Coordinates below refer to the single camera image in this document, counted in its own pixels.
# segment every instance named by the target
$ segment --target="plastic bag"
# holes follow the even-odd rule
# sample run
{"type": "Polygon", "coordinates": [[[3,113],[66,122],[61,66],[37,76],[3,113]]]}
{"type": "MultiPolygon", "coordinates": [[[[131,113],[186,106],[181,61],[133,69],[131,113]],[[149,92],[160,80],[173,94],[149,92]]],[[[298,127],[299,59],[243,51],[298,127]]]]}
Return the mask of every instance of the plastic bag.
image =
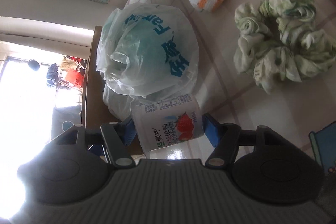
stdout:
{"type": "Polygon", "coordinates": [[[115,93],[107,85],[104,87],[103,102],[108,106],[109,111],[121,121],[131,115],[130,103],[133,98],[128,95],[115,93]]]}
{"type": "Polygon", "coordinates": [[[196,36],[181,10],[134,3],[113,11],[105,23],[97,71],[114,92],[155,102],[192,90],[198,56],[196,36]]]}

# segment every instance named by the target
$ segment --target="hair scrunchie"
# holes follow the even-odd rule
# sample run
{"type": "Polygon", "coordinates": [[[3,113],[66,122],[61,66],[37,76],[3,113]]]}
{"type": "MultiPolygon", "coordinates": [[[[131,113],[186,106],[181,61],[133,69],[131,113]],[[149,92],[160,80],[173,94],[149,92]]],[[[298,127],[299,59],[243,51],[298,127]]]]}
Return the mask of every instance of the hair scrunchie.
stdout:
{"type": "Polygon", "coordinates": [[[314,0],[261,0],[258,9],[241,4],[235,12],[238,73],[252,75],[270,93],[285,79],[301,82],[327,71],[336,59],[336,40],[316,30],[315,15],[314,0]]]}

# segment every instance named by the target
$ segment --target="tiled surface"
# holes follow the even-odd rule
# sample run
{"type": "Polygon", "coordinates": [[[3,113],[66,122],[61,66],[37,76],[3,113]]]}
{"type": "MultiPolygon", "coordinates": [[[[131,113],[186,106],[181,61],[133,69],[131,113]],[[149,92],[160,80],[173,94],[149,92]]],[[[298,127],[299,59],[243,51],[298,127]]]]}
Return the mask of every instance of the tiled surface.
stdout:
{"type": "MultiPolygon", "coordinates": [[[[128,4],[137,1],[129,0],[128,4]]],[[[194,95],[202,112],[210,112],[219,122],[235,122],[245,129],[267,125],[312,155],[308,133],[336,120],[336,66],[303,83],[286,82],[267,95],[255,86],[252,78],[238,75],[232,61],[239,35],[234,22],[235,9],[247,1],[258,5],[260,0],[225,0],[214,13],[195,11],[189,0],[141,1],[176,6],[192,24],[199,43],[194,95]]],[[[336,0],[315,0],[315,3],[316,24],[336,37],[336,0]]],[[[152,156],[199,157],[204,161],[212,150],[204,136],[166,152],[156,150],[152,156]]],[[[251,147],[243,147],[239,156],[251,151],[251,147]]]]}

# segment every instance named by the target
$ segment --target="cartoon print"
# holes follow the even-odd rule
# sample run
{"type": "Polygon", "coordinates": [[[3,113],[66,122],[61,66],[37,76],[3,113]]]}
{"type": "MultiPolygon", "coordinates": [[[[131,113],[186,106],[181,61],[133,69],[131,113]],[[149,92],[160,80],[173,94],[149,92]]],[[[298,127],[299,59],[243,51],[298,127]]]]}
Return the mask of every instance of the cartoon print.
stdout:
{"type": "Polygon", "coordinates": [[[193,120],[188,116],[188,114],[182,114],[174,123],[177,130],[182,133],[178,138],[180,142],[188,141],[193,138],[193,120]]]}
{"type": "Polygon", "coordinates": [[[328,172],[329,172],[330,174],[336,172],[336,161],[335,161],[335,166],[334,166],[334,167],[330,167],[330,168],[328,169],[328,172]]]}

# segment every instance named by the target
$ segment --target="window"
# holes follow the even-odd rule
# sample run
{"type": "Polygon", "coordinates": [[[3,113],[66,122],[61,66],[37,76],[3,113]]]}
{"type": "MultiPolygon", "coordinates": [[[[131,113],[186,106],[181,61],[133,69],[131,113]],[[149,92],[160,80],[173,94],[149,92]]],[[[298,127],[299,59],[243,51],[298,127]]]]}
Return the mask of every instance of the window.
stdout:
{"type": "Polygon", "coordinates": [[[18,167],[30,161],[50,141],[54,106],[78,105],[77,90],[46,85],[49,65],[33,71],[27,61],[7,58],[0,73],[0,216],[9,218],[21,207],[25,192],[16,177],[18,167]]]}

